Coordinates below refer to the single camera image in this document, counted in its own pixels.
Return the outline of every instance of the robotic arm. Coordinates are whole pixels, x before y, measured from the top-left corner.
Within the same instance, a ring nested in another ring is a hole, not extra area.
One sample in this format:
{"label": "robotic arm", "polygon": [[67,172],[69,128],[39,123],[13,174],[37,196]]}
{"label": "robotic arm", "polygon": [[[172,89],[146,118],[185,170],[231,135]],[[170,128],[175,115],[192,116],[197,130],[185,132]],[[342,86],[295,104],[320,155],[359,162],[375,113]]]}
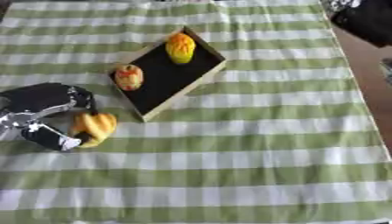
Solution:
{"label": "robotic arm", "polygon": [[42,83],[0,93],[5,106],[0,105],[1,130],[19,129],[21,135],[46,148],[69,151],[90,139],[87,132],[70,137],[42,123],[45,116],[68,111],[72,108],[88,109],[97,114],[93,94],[81,87],[60,83]]}

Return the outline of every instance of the wooden tray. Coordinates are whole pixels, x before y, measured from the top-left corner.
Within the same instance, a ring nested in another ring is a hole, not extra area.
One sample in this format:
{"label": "wooden tray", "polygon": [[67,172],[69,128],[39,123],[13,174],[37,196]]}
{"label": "wooden tray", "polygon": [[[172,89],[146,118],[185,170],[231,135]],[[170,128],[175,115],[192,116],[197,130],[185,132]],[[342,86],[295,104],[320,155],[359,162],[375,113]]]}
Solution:
{"label": "wooden tray", "polygon": [[[165,42],[173,34],[183,32],[192,37],[196,48],[191,62],[177,65],[165,51]],[[179,97],[186,95],[203,79],[217,74],[226,60],[188,27],[173,32],[156,44],[141,51],[122,56],[122,63],[139,66],[143,70],[144,83],[135,91],[123,91],[115,82],[115,72],[109,74],[116,88],[128,99],[144,122],[170,107]]]}

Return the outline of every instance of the table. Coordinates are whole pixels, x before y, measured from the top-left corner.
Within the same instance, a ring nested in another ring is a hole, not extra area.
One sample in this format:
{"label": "table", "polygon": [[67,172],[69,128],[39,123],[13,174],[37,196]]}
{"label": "table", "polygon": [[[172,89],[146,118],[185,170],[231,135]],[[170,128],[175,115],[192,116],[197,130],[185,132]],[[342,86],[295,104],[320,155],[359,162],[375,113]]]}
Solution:
{"label": "table", "polygon": [[[140,123],[106,71],[182,25],[227,69]],[[392,218],[389,155],[317,0],[14,3],[0,53],[1,90],[78,85],[119,120],[68,154],[0,136],[4,223]]]}

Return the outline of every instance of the green and white checkered tablecloth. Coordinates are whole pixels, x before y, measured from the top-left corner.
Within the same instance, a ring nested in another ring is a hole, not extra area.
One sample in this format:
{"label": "green and white checkered tablecloth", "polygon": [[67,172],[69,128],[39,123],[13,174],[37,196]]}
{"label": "green and white checkered tablecloth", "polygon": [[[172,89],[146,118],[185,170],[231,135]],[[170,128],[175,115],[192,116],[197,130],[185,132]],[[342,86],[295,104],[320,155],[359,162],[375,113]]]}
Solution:
{"label": "green and white checkered tablecloth", "polygon": [[[227,69],[140,123],[105,70],[182,25]],[[392,218],[389,156],[317,0],[14,3],[0,88],[45,81],[94,91],[118,128],[68,154],[1,136],[2,224]]]}

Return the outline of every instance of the yellow muffin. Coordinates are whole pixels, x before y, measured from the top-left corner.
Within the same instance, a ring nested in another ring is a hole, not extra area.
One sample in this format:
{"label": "yellow muffin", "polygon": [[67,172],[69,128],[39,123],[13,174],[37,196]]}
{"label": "yellow muffin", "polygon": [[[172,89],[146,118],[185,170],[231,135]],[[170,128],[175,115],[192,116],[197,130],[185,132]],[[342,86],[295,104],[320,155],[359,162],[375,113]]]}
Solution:
{"label": "yellow muffin", "polygon": [[191,61],[195,47],[194,40],[184,33],[175,34],[166,42],[166,51],[171,60],[177,64]]}
{"label": "yellow muffin", "polygon": [[121,65],[115,71],[115,83],[124,91],[132,91],[143,84],[143,70],[135,65]]}
{"label": "yellow muffin", "polygon": [[75,136],[82,131],[86,131],[92,138],[80,145],[81,148],[95,147],[108,138],[116,129],[117,120],[111,114],[90,115],[81,113],[74,118],[71,133]]}

